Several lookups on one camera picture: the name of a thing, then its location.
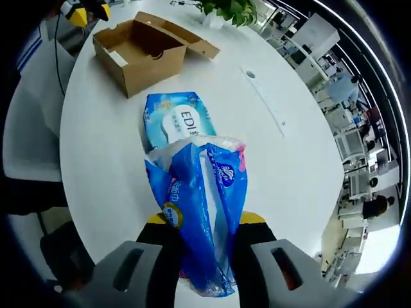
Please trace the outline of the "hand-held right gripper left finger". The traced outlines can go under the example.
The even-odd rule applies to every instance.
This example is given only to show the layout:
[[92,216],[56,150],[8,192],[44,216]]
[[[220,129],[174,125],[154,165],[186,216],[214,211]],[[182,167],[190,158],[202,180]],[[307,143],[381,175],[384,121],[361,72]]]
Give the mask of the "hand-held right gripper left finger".
[[165,215],[153,215],[136,241],[125,241],[95,265],[92,306],[174,307],[182,248]]

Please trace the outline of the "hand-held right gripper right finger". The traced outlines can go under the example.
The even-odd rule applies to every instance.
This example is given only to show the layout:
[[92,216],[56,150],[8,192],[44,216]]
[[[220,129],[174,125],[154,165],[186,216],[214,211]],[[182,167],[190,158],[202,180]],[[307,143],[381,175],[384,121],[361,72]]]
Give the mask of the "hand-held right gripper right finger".
[[232,268],[241,307],[324,307],[318,264],[260,215],[244,211],[234,236]]

